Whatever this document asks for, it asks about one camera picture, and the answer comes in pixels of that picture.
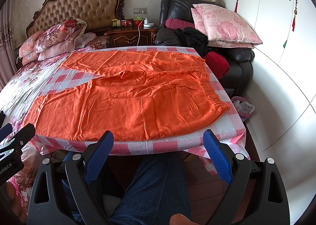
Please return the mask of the orange pants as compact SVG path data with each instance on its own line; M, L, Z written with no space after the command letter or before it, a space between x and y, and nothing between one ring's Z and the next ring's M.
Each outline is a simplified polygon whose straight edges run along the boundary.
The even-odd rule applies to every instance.
M230 107L210 84L205 61L167 51L75 52L63 68L95 78L37 97L24 123L42 136L146 141L196 132Z

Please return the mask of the floral bed sheet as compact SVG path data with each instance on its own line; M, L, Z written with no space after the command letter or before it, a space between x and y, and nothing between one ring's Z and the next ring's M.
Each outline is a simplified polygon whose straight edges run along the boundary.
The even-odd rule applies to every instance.
M41 62L31 62L22 67L1 90L1 111L5 123L10 123L16 133L34 100L41 95L61 92L82 85L94 75L60 68L68 55L63 54ZM20 198L22 208L27 211L33 182L42 160L53 157L56 150L82 152L87 144L71 142L47 136L35 136L22 149L21 160L24 168L10 182Z

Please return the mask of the pink checkered plastic sheet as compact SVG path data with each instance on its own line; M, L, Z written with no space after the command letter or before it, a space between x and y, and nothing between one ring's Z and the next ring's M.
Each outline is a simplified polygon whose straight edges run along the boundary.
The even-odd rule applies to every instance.
M73 87L93 78L91 74L82 74L77 71L59 70L57 62L47 65L46 62L40 62L32 66L33 75L43 76L44 87L40 94L58 92L67 87ZM246 130L240 116L237 114L234 106L223 114L216 122L209 126L222 143L228 144L235 153L242 153L248 157L245 150ZM170 151L184 150L202 158L207 171L215 174L215 168L209 158L205 147L202 144L201 129L189 135L182 135L161 140L141 141L141 142L116 142L112 148L112 155L134 155L134 154L154 154ZM58 149L82 152L89 145L89 142L73 142L60 140L47 136L35 136L32 139L32 145L42 154L46 155Z

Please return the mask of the white trash bin pink bag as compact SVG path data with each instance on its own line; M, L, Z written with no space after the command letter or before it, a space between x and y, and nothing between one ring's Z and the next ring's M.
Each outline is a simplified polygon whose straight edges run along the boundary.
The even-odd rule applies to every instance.
M249 119L252 113L255 111L254 105L250 104L245 98L240 96L234 96L231 99L238 115L240 116L242 122Z

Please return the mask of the blue jeans leg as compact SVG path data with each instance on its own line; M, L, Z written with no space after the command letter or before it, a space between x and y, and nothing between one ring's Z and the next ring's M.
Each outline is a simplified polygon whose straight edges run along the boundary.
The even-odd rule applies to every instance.
M112 156L89 186L94 197L121 199L111 224L192 224L186 177L176 152L128 156L131 170Z

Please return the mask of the folded floral quilt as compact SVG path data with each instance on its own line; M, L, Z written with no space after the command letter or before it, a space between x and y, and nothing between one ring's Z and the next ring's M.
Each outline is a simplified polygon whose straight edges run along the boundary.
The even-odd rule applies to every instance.
M34 33L19 48L22 65L74 51L77 39L83 36L86 27L85 21L76 18Z

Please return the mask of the red cloth bundle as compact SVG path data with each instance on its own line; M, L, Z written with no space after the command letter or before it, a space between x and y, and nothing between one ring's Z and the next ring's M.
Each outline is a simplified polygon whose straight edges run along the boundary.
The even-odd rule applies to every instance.
M215 51L210 51L204 57L204 60L217 79L221 79L226 76L230 70L228 61Z

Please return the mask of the pink curtain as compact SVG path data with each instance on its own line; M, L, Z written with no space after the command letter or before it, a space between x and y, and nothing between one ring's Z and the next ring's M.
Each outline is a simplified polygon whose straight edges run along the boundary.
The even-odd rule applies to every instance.
M1 90L17 71L12 29L13 0L6 0L1 8L0 28L0 84Z

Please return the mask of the dark wooden nightstand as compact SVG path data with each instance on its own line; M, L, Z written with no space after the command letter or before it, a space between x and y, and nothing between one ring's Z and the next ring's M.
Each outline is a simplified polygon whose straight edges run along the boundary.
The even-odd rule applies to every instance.
M136 27L118 27L107 30L103 33L108 41L109 48L129 47L129 46L152 46L159 28L140 29Z

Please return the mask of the black garment on chair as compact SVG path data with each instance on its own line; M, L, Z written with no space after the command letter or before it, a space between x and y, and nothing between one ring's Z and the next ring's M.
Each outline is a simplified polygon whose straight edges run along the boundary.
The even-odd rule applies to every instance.
M208 37L195 28L186 27L183 30L178 28L175 30L175 33L182 47L193 48L202 58L209 53Z

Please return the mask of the upper pink floral pillow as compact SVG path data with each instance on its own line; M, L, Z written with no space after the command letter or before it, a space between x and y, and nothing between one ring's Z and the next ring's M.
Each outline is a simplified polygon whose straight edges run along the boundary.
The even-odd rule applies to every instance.
M193 8L204 21L209 41L262 44L251 26L237 13L208 3L194 4Z

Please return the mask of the pink floral pillow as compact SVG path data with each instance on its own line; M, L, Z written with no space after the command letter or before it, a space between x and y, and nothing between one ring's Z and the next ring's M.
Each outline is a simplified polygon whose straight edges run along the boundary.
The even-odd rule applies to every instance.
M204 25L204 21L200 14L196 11L195 8L191 8L191 13L194 21L195 29L199 32L207 35L207 31ZM209 41L208 45L210 47L220 47L220 48L250 48L253 49L254 46L251 43L233 43L225 41Z
M193 8L204 21L209 41L262 44L251 26L237 13L208 3L194 4Z

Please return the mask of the lower pink floral pillow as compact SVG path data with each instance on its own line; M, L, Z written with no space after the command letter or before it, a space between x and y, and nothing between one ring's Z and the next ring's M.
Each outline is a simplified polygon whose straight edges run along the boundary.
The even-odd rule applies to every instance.
M195 8L191 8L191 13L194 21L195 29L199 32L207 35L207 31L204 25L204 21L200 14L196 11ZM210 47L220 47L220 48L250 48L253 49L254 46L251 43L233 43L225 41L209 41L208 45Z

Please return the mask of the magenta cushion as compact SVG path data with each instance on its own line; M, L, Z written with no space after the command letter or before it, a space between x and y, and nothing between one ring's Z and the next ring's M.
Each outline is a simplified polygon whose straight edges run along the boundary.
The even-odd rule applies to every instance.
M183 21L177 18L169 18L164 22L164 26L172 30L176 30L178 28L183 30L184 28L187 28L187 27L194 28L194 23Z

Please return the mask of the white wardrobe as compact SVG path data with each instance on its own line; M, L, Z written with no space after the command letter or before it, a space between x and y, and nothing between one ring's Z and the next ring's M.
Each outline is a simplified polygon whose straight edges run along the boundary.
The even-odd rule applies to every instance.
M221 0L234 10L236 0ZM255 106L247 127L261 159L281 173L295 224L315 196L315 2L239 0L237 13L262 44L244 97Z

